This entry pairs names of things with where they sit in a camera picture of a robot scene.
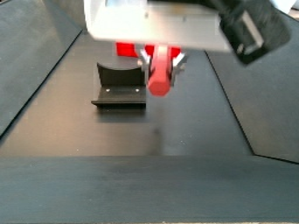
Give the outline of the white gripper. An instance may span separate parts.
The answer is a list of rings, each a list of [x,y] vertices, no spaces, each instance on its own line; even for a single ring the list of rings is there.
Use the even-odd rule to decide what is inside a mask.
[[[229,52],[215,10],[191,3],[151,0],[83,0],[88,33],[95,40],[166,44],[185,48]],[[185,69],[187,55],[173,59],[171,84]],[[145,81],[150,78],[151,56],[139,51]]]

